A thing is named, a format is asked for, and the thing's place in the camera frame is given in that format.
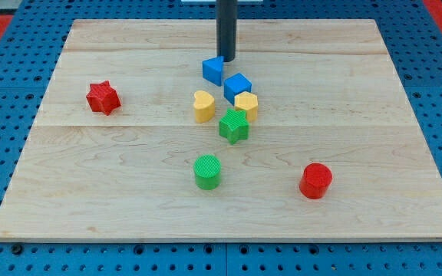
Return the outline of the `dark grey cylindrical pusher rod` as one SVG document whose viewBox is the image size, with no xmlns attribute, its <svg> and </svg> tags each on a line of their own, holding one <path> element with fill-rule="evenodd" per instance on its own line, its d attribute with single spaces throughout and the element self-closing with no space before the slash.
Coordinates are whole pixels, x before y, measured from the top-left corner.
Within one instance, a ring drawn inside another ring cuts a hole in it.
<svg viewBox="0 0 442 276">
<path fill-rule="evenodd" d="M 225 62 L 236 56 L 237 4 L 236 0 L 216 0 L 216 52 Z"/>
</svg>

